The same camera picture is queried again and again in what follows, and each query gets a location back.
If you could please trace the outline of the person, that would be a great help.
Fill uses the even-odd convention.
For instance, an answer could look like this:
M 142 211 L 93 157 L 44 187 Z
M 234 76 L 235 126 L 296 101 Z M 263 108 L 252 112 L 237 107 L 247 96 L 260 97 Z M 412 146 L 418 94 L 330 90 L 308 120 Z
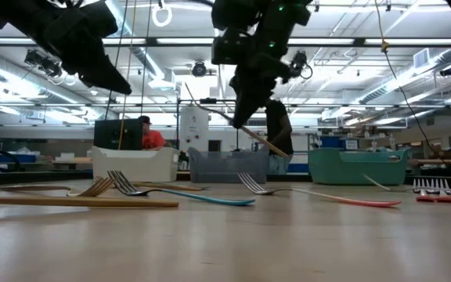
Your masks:
M 165 139 L 160 132 L 153 130 L 150 118 L 142 115 L 138 118 L 142 128 L 142 149 L 143 150 L 160 150 L 166 144 Z
M 273 150 L 269 151 L 269 174 L 286 175 L 294 153 L 292 127 L 286 107 L 279 100 L 268 99 L 265 103 L 265 113 L 267 141 L 287 155 L 283 157 Z

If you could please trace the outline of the wooden workbench top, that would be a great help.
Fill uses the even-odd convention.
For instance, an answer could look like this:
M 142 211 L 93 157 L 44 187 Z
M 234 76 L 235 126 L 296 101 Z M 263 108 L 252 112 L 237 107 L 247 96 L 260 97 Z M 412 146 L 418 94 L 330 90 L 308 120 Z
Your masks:
M 451 159 L 411 159 L 409 165 L 451 165 Z

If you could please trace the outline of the orange handled silver fork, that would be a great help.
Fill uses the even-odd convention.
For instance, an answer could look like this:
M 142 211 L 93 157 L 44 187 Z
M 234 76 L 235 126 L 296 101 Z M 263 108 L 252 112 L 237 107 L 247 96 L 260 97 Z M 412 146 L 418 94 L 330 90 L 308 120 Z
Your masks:
M 417 194 L 418 202 L 436 202 L 436 199 L 427 192 L 427 186 L 423 179 L 414 179 L 413 192 Z
M 338 196 L 332 196 L 329 194 L 324 193 L 318 193 L 308 190 L 300 190 L 300 189 L 294 189 L 294 188 L 280 188 L 280 189 L 274 189 L 274 190 L 265 190 L 262 186 L 260 186 L 257 182 L 254 181 L 254 179 L 245 172 L 240 172 L 237 174 L 240 181 L 254 194 L 257 195 L 273 195 L 276 192 L 283 192 L 283 191 L 289 191 L 289 192 L 295 192 L 295 193 L 303 193 L 308 194 L 312 196 L 317 196 L 324 198 L 326 200 L 330 201 L 336 201 L 338 203 L 342 204 L 353 204 L 353 205 L 359 205 L 359 206 L 365 206 L 365 207 L 374 207 L 374 208 L 391 208 L 394 206 L 397 206 L 401 204 L 400 201 L 362 201 L 362 200 L 356 200 L 346 197 L 338 197 Z
M 451 192 L 446 179 L 433 179 L 431 181 L 431 187 L 437 196 L 437 202 L 451 204 Z

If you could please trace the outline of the white plastic bin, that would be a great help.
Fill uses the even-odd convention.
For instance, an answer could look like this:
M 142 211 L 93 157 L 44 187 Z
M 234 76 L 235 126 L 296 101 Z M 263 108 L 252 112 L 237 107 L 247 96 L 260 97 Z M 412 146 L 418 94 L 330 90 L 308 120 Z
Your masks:
M 92 147 L 94 177 L 108 177 L 121 171 L 132 182 L 165 183 L 176 180 L 179 152 L 170 147 L 159 150 L 110 150 Z

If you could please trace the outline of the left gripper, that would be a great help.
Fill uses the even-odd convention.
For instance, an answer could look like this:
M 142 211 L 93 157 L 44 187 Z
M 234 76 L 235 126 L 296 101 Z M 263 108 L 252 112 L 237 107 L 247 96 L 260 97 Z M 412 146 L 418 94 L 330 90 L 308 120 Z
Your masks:
M 111 63 L 103 38 L 117 31 L 116 19 L 105 0 L 0 0 L 0 29 L 14 26 L 47 52 L 60 58 L 69 74 L 79 74 L 89 88 L 129 95 L 130 84 Z

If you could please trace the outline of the white duct vent grille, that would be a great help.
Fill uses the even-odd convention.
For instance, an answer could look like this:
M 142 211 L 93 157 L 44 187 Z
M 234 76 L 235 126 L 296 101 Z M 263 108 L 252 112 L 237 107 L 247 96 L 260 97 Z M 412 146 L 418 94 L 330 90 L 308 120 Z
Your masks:
M 424 48 L 413 55 L 413 66 L 416 69 L 420 69 L 422 67 L 427 66 L 429 64 L 429 61 L 430 61 L 429 48 Z

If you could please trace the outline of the wooden fork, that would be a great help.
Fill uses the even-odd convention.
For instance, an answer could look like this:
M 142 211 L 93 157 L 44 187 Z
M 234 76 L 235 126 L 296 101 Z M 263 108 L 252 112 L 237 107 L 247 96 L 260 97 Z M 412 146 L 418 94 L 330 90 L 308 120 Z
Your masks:
M 112 179 L 100 178 L 96 180 L 88 189 L 84 191 L 76 191 L 69 186 L 50 186 L 50 185 L 24 185 L 24 186 L 4 186 L 0 190 L 7 192 L 15 191 L 52 191 L 64 190 L 67 192 L 67 197 L 97 197 L 106 192 L 114 181 Z

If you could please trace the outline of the black aluminium table frame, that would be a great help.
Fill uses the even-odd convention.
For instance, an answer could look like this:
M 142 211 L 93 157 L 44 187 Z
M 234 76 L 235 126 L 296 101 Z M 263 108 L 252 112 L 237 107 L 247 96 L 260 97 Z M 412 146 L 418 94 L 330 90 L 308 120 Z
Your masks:
M 0 184 L 37 183 L 51 181 L 65 181 L 76 179 L 91 179 L 90 171 L 56 171 L 56 172 L 11 172 L 0 173 Z M 451 177 L 446 176 L 451 189 Z M 269 182 L 311 182 L 310 175 L 268 175 Z

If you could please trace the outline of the long ceiling light rail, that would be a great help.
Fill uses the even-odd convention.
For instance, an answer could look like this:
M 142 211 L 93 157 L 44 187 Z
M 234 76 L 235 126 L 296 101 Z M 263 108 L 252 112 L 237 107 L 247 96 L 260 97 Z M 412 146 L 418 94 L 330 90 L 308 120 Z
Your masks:
M 106 47 L 116 46 L 211 46 L 213 38 L 104 38 L 103 44 Z M 451 38 L 386 38 L 385 41 L 391 48 L 451 48 Z M 36 43 L 30 38 L 2 38 L 0 46 L 35 46 Z M 321 48 L 373 48 L 381 46 L 380 38 L 316 38 L 316 37 L 296 37 L 290 38 L 287 45 L 289 47 L 321 47 Z

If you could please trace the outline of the black ceiling-mounted device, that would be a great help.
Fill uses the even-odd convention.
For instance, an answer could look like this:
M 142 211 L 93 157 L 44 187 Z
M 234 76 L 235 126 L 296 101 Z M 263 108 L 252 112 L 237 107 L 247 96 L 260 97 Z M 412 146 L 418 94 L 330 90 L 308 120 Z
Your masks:
M 47 56 L 42 56 L 36 50 L 28 50 L 24 62 L 51 78 L 58 78 L 63 73 L 59 62 L 51 60 Z

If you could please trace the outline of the long wooden utensil handle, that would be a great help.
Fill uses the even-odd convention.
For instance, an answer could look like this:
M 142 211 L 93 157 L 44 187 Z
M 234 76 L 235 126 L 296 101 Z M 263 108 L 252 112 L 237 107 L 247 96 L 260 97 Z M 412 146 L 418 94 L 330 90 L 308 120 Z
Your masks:
M 179 206 L 178 201 L 97 197 L 0 197 L 0 204 L 108 208 L 176 208 Z

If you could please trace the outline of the teal plastic bin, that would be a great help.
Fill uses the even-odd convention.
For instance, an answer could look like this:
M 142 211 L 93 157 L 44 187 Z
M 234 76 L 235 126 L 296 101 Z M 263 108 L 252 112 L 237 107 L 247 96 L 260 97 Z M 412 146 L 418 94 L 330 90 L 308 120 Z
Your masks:
M 385 186 L 404 182 L 408 150 L 386 152 L 343 151 L 321 148 L 308 154 L 312 181 L 334 186 L 371 185 L 366 176 Z

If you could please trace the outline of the blue storage tote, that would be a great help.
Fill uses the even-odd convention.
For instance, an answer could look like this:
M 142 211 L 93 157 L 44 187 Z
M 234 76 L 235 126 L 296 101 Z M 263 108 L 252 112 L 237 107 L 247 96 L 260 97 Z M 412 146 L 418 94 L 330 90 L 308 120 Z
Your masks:
M 14 154 L 14 157 L 21 163 L 35 163 L 36 162 L 35 155 Z M 10 163 L 10 162 L 13 162 L 12 158 L 0 154 L 0 163 Z

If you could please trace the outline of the black metal stand frame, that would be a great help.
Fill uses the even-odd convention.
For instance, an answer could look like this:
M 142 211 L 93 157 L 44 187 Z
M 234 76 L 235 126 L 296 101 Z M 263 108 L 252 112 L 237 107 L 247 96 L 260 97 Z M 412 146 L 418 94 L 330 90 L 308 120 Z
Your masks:
M 228 104 L 228 100 L 226 99 L 215 99 L 215 98 L 203 98 L 203 99 L 196 99 L 196 101 L 204 107 L 213 109 L 213 110 L 218 110 L 221 111 L 222 113 L 226 114 L 228 117 L 232 118 L 233 115 L 231 113 L 231 111 L 233 110 L 233 108 Z M 191 102 L 191 99 L 180 99 L 178 101 L 177 104 L 177 111 L 176 111 L 176 139 L 178 141 L 178 148 L 180 150 L 179 147 L 179 115 L 181 110 L 184 107 L 188 107 L 189 105 L 194 105 L 196 106 L 194 103 Z M 209 145 L 209 141 L 210 140 L 219 140 L 218 137 L 213 137 L 211 131 L 212 130 L 219 130 L 219 129 L 231 129 L 231 122 L 227 121 L 226 119 L 224 119 L 222 116 L 218 115 L 218 114 L 214 114 L 212 112 L 208 112 L 208 120 L 209 120 L 209 124 L 208 124 L 208 130 L 209 130 L 209 140 L 208 140 L 208 145 Z

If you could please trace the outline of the blue handled dark fork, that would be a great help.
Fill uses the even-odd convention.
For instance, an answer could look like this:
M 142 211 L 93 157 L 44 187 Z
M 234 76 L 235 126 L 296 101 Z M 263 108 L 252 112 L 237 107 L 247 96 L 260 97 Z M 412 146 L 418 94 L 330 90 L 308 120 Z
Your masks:
M 124 174 L 121 171 L 108 171 L 107 174 L 114 181 L 114 186 L 118 191 L 120 191 L 122 194 L 126 196 L 131 197 L 146 197 L 151 192 L 160 192 L 174 194 L 180 197 L 187 197 L 190 199 L 204 201 L 212 204 L 222 204 L 228 206 L 248 206 L 255 202 L 255 199 L 230 200 L 217 197 L 201 196 L 194 193 L 178 192 L 177 190 L 158 189 L 158 188 L 139 191 L 128 181 L 128 179 L 124 176 Z

